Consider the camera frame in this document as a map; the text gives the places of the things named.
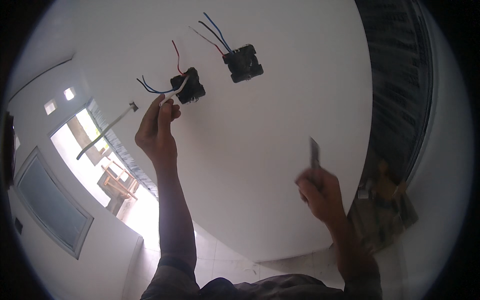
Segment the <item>forearm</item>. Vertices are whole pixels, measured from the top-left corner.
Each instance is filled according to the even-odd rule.
[[[169,172],[157,172],[157,179],[162,256],[180,258],[195,269],[197,255],[192,217],[176,168]]]
[[[361,247],[346,216],[327,227],[334,242],[338,271],[345,281],[379,274],[377,262]]]

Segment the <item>human hand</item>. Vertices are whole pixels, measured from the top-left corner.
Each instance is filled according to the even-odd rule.
[[[347,219],[342,205],[340,184],[335,175],[322,168],[306,169],[295,180],[300,197],[312,214],[328,227]]]
[[[163,99],[165,95],[161,94],[152,102],[135,135],[135,143],[152,161],[157,174],[177,168],[177,144],[170,123],[180,117],[180,105],[173,105],[173,99],[169,99],[160,107]]]

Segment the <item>shirt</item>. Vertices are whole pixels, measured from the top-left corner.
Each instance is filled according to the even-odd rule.
[[[246,300],[246,299],[369,299],[381,300],[380,274],[345,282],[345,289],[329,288],[322,281],[302,274],[273,276],[255,283],[232,284],[216,278],[200,288],[195,274],[184,261],[162,257],[152,282],[141,300]]]

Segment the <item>wall switch box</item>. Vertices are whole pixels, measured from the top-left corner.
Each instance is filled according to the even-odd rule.
[[[178,99],[182,104],[189,102],[197,102],[198,98],[205,96],[204,86],[200,84],[198,72],[195,68],[189,68],[185,73],[189,75],[187,83],[183,87],[183,90],[177,94]],[[172,88],[178,89],[185,80],[185,76],[178,75],[170,79]]]
[[[233,53],[225,54],[223,62],[228,65],[234,83],[250,80],[264,73],[262,65],[258,64],[256,53],[252,45],[246,45],[233,50]]]

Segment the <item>window frame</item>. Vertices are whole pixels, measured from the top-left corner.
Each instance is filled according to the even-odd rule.
[[[77,235],[77,238],[75,240],[75,243],[72,247],[68,246],[63,242],[63,240],[58,237],[53,231],[48,229],[48,227],[42,222],[39,216],[35,213],[33,208],[30,206],[28,201],[24,198],[22,192],[20,191],[19,184],[22,181],[23,176],[25,175],[25,172],[28,170],[28,168],[31,166],[33,163],[34,159],[37,158],[40,164],[42,165],[43,169],[45,172],[47,172],[47,175],[50,177],[50,179],[53,181],[55,186],[59,189],[59,191],[63,194],[63,196],[67,199],[67,201],[70,202],[71,205],[73,205],[79,212],[86,218],[86,222],[82,230],[80,231],[80,234]],[[33,151],[28,155],[27,159],[23,162],[22,166],[18,170],[15,178],[14,178],[14,186],[13,186],[15,192],[18,195],[18,198],[30,214],[30,216],[35,220],[37,225],[42,228],[42,230],[48,235],[58,246],[60,246],[62,249],[64,249],[68,254],[73,256],[75,259],[79,259],[80,257],[80,252],[82,250],[83,244],[85,242],[85,238],[87,236],[87,233],[93,223],[94,218],[92,217],[91,214],[89,214],[83,207],[79,205],[79,203],[68,193],[68,191],[62,186],[62,184],[58,181],[57,177],[53,174],[52,170],[48,166],[47,162],[43,158],[40,149],[38,146],[36,146]]]

